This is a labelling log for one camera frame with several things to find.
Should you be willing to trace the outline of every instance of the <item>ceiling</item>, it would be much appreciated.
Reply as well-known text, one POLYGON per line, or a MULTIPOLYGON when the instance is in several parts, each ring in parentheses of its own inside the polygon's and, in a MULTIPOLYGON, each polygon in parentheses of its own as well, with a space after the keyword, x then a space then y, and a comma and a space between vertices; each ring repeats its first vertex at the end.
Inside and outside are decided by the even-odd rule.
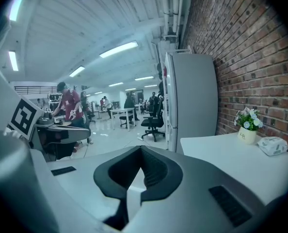
POLYGON ((146 76, 155 78, 140 86, 160 82, 151 41, 163 34, 161 0, 23 0, 11 26, 0 51, 8 81, 65 81, 95 90, 119 82, 125 89, 139 88, 134 79, 146 76), (130 41, 139 46, 99 56, 130 41), (18 72, 12 70, 9 50, 16 51, 18 72), (85 70, 69 77, 79 66, 85 70))

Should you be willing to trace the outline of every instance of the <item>white desk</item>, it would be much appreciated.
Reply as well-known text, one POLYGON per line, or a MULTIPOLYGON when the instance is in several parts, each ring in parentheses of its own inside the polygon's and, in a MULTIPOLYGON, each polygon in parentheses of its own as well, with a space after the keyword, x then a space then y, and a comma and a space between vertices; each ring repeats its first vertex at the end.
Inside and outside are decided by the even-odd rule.
POLYGON ((144 104, 136 104, 135 107, 139 108, 139 115, 141 114, 141 106, 144 106, 144 104))
POLYGON ((265 205, 288 191, 288 152, 267 156, 258 146, 237 139, 237 133, 182 138, 180 142, 185 155, 215 165, 248 187, 265 205))
POLYGON ((129 123, 129 116, 130 115, 133 115, 133 123, 135 125, 135 118, 134 118, 134 112, 135 112, 135 108, 126 108, 126 109, 115 109, 115 110, 110 110, 111 112, 111 118, 112 118, 112 127, 113 127, 113 130, 115 129, 114 127, 114 117, 113 117, 113 112, 114 113, 125 113, 126 114, 126 119, 127 119, 127 128, 128 128, 128 131, 130 131, 130 123, 129 123))

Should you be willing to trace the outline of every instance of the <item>fluorescent light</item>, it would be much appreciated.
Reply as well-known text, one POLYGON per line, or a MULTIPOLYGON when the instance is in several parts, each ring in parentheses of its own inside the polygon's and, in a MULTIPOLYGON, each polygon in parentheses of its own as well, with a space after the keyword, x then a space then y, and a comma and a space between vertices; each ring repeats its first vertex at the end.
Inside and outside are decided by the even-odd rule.
POLYGON ((79 67, 79 68, 77 68, 74 72, 72 72, 72 73, 70 74, 70 77, 76 76, 77 74, 79 74, 79 73, 80 73, 81 71, 83 71, 83 70, 85 70, 84 67, 79 67))
POLYGON ((135 79, 136 81, 138 80, 149 80, 149 79, 153 79, 154 76, 149 76, 149 77, 145 77, 145 78, 138 78, 138 79, 135 79))
POLYGON ((115 85, 120 85, 120 84, 123 84, 123 83, 110 84, 109 87, 112 87, 112 86, 115 86, 115 85))
POLYGON ((148 87, 155 87, 155 86, 157 86, 157 85, 153 84, 153 85, 147 85, 147 86, 144 86, 144 87, 148 88, 148 87))
POLYGON ((128 49, 132 49, 132 48, 136 48, 138 46, 138 43, 136 41, 133 42, 129 42, 127 44, 121 45, 119 47, 116 47, 114 49, 108 50, 105 53, 100 54, 100 57, 102 58, 106 58, 112 54, 116 54, 118 52, 124 51, 124 50, 128 50, 128 49))
POLYGON ((19 71, 17 66, 16 53, 13 51, 9 51, 8 54, 10 58, 10 63, 12 63, 13 70, 19 71))
POLYGON ((12 8, 10 9, 10 14, 9 14, 9 19, 11 21, 16 21, 17 20, 17 15, 19 11, 19 7, 21 4, 22 0, 14 0, 12 8))

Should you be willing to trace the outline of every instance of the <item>tiled floor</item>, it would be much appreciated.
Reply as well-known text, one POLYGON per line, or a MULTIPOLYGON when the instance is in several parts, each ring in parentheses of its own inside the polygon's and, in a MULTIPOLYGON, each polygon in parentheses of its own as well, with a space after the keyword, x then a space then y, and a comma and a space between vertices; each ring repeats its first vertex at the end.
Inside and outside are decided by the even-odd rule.
MULTIPOLYGON (((124 147, 138 146, 138 145, 147 145, 153 146, 156 148, 166 149, 166 140, 162 135, 157 135, 157 142, 154 142, 154 137, 147 135, 144 136, 144 141, 139 140, 137 137, 140 137, 145 133, 147 127, 142 127, 141 122, 143 117, 148 116, 148 114, 138 115, 140 121, 136 122, 136 126, 131 125, 130 131, 125 128, 125 125, 120 127, 119 116, 116 115, 114 119, 115 130, 112 129, 112 122, 109 119, 107 113, 100 113, 102 119, 97 119, 98 115, 94 117, 96 121, 90 123, 91 129, 91 138, 94 141, 93 144, 87 145, 85 140, 82 140, 83 146, 76 152, 73 153, 71 158, 84 158, 97 154, 103 154, 124 147)), ((158 129, 161 132, 165 132, 165 126, 158 129)))

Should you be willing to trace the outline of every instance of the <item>white refrigerator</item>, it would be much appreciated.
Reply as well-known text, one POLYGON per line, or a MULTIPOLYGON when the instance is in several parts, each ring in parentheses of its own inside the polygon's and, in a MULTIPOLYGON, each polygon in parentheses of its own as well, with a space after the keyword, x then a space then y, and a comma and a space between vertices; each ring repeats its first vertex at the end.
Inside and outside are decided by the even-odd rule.
POLYGON ((166 53, 169 150, 183 154, 181 138, 215 135, 218 94, 210 55, 166 53))

